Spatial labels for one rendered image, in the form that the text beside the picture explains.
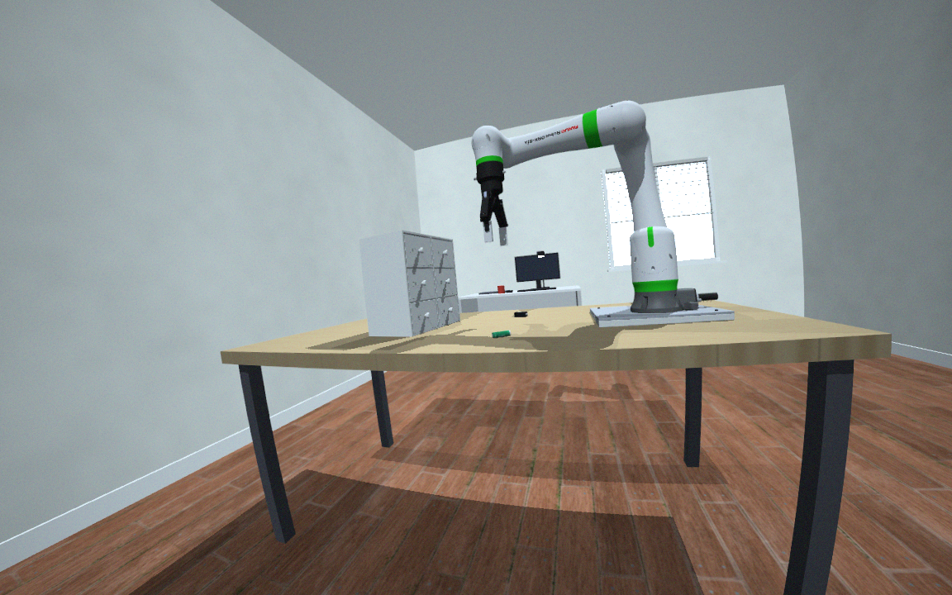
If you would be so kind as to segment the grey drawer front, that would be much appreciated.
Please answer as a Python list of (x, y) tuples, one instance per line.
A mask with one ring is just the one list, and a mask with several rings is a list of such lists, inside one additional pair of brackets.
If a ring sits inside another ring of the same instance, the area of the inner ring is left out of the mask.
[(459, 320), (459, 308), (456, 295), (447, 295), (447, 297), (438, 297), (438, 312), (440, 326), (450, 323), (450, 321)]
[(435, 269), (437, 295), (457, 293), (454, 269)]
[(455, 266), (452, 242), (445, 240), (433, 241), (434, 266)]
[(413, 334), (438, 327), (437, 302), (435, 300), (420, 300), (411, 302)]
[(436, 295), (434, 274), (431, 269), (407, 269), (407, 281), (411, 300)]
[(416, 235), (403, 234), (403, 236), (407, 266), (433, 266), (431, 241)]

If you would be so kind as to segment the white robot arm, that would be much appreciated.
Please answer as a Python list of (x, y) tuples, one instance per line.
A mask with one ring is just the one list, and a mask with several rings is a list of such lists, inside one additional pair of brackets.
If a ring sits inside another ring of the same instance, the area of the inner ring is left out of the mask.
[(677, 289), (675, 232), (666, 227), (645, 123), (645, 109), (637, 102), (623, 101), (516, 138), (506, 138), (494, 126), (481, 126), (472, 138), (477, 167), (474, 180), (479, 184), (491, 179), (503, 182), (503, 169), (529, 159), (613, 145), (630, 195), (634, 227), (630, 236), (635, 290), (631, 312), (698, 309), (698, 302), (718, 300), (718, 294), (696, 293), (695, 288)]

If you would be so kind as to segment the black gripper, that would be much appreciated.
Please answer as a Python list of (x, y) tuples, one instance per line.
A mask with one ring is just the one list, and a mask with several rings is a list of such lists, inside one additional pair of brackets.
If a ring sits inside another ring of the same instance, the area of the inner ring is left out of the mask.
[[(505, 207), (499, 193), (503, 192), (502, 181), (491, 179), (484, 181), (481, 185), (481, 210), (480, 221), (483, 222), (484, 242), (493, 241), (492, 214), (495, 214), (499, 230), (500, 247), (507, 245), (507, 219)], [(496, 198), (497, 197), (497, 198)], [(490, 199), (491, 198), (491, 199)], [(497, 203), (497, 206), (496, 206)], [(500, 206), (500, 204), (502, 204)], [(499, 208), (498, 208), (499, 207)], [(490, 213), (490, 214), (489, 214)], [(503, 214), (502, 214), (503, 213)]]

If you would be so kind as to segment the white chest of drawers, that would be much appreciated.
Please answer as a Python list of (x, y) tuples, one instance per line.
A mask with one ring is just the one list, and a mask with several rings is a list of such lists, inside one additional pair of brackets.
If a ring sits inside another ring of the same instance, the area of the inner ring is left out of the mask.
[[(433, 237), (433, 240), (447, 240), (447, 238), (407, 231), (375, 235), (365, 238), (365, 240), (359, 240), (360, 266), (362, 266), (365, 290), (368, 336), (418, 336), (420, 334), (426, 334), (428, 331), (433, 331), (433, 329), (455, 323), (455, 321), (450, 321), (450, 323), (440, 326), (437, 298), (447, 297), (447, 295), (456, 295), (459, 308), (456, 271), (455, 281), (457, 293), (437, 295), (435, 278), (435, 269), (455, 270), (455, 267), (434, 266), (434, 260), (433, 266), (407, 266), (403, 234), (430, 238), (430, 241), (431, 237)], [(455, 263), (453, 240), (447, 241), (452, 241)], [(431, 255), (433, 255), (433, 241), (431, 241)], [(434, 297), (411, 300), (409, 298), (407, 269), (433, 269), (436, 295)], [(413, 334), (411, 302), (420, 300), (435, 300), (437, 302), (439, 326), (426, 329), (426, 331), (421, 331), (419, 334)]]

